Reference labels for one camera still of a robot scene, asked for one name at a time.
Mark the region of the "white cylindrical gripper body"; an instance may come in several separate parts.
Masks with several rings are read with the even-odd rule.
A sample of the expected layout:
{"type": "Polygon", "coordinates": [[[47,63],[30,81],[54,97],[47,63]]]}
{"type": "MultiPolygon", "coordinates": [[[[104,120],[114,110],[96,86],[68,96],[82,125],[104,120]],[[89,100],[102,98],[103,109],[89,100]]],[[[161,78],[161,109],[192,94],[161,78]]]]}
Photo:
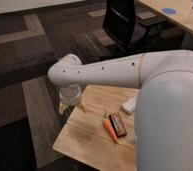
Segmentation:
{"type": "Polygon", "coordinates": [[[61,87],[59,91],[60,101],[68,106],[75,106],[81,102],[82,92],[79,85],[61,87]]]}

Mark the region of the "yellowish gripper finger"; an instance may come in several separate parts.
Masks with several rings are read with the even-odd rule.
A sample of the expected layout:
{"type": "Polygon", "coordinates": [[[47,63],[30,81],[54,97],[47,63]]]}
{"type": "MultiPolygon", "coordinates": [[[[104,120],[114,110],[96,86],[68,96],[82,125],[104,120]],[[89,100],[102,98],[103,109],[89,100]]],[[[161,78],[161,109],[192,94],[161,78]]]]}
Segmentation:
{"type": "Polygon", "coordinates": [[[86,113],[86,109],[85,109],[84,105],[78,104],[77,107],[78,107],[80,110],[82,110],[84,113],[86,113]]]}
{"type": "Polygon", "coordinates": [[[68,108],[67,105],[60,103],[60,104],[59,104],[59,108],[58,108],[59,114],[60,114],[60,115],[63,115],[64,111],[65,111],[67,108],[68,108]]]}

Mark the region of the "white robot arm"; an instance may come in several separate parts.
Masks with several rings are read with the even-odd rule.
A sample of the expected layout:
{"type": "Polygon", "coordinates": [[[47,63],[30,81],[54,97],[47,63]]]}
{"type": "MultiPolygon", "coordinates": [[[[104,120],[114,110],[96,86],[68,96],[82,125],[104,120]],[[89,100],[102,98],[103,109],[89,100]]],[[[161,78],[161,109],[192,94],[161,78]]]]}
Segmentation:
{"type": "Polygon", "coordinates": [[[60,101],[75,104],[82,85],[137,88],[137,171],[193,171],[193,51],[139,53],[84,64],[68,54],[48,70],[60,101]]]}

